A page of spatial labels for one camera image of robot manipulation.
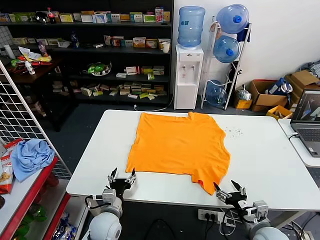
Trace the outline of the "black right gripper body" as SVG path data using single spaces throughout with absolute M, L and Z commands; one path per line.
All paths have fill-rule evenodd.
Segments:
M 236 192 L 224 192 L 225 198 L 219 198 L 222 202 L 224 202 L 226 205 L 232 205 L 234 207 L 239 207 L 240 201 L 246 201 L 247 200 L 247 194 L 241 195 L 239 191 Z

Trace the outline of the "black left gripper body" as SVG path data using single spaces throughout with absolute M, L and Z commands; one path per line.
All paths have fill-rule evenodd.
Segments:
M 129 190 L 135 181 L 135 178 L 115 178 L 109 182 L 109 187 L 114 189 L 117 195 L 123 195 L 125 190 Z

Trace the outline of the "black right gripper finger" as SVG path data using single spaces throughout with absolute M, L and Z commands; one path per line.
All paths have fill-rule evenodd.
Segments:
M 220 189 L 220 187 L 218 186 L 218 184 L 216 184 L 215 182 L 213 183 L 214 185 L 214 189 L 215 189 L 215 192 L 216 192 L 216 196 L 218 198 L 225 198 L 226 195 L 225 193 Z
M 235 187 L 235 189 L 240 192 L 241 195 L 246 195 L 246 188 L 242 187 L 239 183 L 235 182 L 234 180 L 231 180 L 231 183 Z

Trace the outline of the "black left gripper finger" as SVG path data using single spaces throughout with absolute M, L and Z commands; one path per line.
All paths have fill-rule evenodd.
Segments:
M 109 183 L 114 183 L 116 181 L 115 176 L 117 173 L 117 167 L 111 172 L 110 175 L 107 176 Z
M 125 180 L 129 184 L 133 184 L 136 180 L 136 171 L 135 168 L 133 168 L 131 175 Z

